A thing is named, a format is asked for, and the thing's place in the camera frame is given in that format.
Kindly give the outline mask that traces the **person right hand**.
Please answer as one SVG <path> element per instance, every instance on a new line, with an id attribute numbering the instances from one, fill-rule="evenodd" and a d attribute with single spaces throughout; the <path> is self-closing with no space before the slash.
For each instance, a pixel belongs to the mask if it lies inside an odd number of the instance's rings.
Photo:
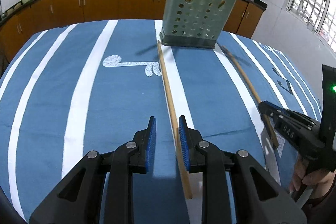
<path id="1" fill-rule="evenodd" d="M 306 169 L 308 165 L 309 161 L 303 159 L 301 155 L 298 155 L 288 191 L 292 194 L 294 191 L 298 191 L 302 185 L 311 186 L 313 188 L 313 192 L 310 197 L 321 198 L 332 187 L 335 172 L 330 172 L 326 169 L 319 169 L 307 174 Z"/>

